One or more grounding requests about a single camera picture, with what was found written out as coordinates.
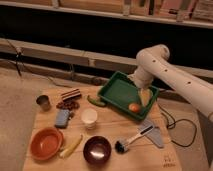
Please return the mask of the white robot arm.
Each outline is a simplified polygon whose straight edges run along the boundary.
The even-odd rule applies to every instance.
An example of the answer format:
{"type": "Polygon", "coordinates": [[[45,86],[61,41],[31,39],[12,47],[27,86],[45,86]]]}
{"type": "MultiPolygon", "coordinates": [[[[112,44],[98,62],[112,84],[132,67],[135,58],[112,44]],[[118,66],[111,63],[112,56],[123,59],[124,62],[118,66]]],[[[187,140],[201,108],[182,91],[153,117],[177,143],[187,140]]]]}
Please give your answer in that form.
{"type": "Polygon", "coordinates": [[[213,122],[213,84],[171,65],[167,62],[169,56],[170,51],[163,44],[140,50],[130,80],[137,88],[146,90],[157,77],[213,122]]]}

